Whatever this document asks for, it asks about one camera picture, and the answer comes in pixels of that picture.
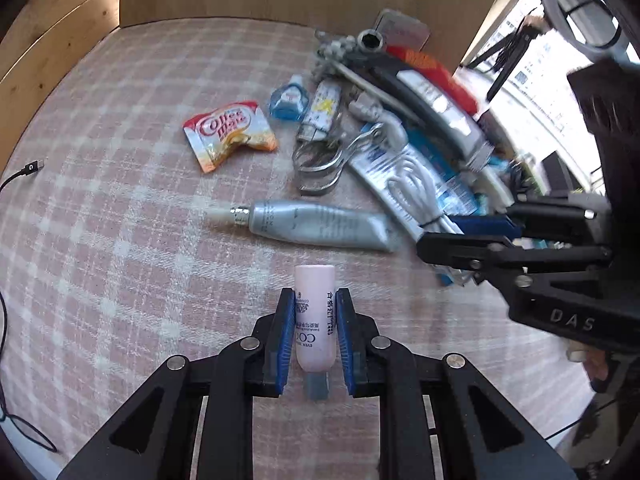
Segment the pink and white checkered cloth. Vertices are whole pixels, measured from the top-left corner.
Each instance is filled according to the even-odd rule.
[[[461,352],[543,434],[580,414],[590,391],[554,336],[511,322],[485,284],[440,288],[409,240],[396,254],[296,246],[207,209],[296,198],[292,127],[277,153],[240,149],[202,174],[182,131],[199,112],[266,102],[311,68],[308,28],[175,20],[117,30],[42,105],[5,176],[0,287],[9,313],[2,378],[9,408],[49,435],[64,465],[168,356],[216,354],[250,333],[292,286],[296,264],[331,263],[356,309],[412,351]],[[351,174],[321,202],[382,210]],[[254,404],[257,479],[374,478],[378,403],[348,397],[339,362],[327,402],[303,398],[295,359],[283,397]]]

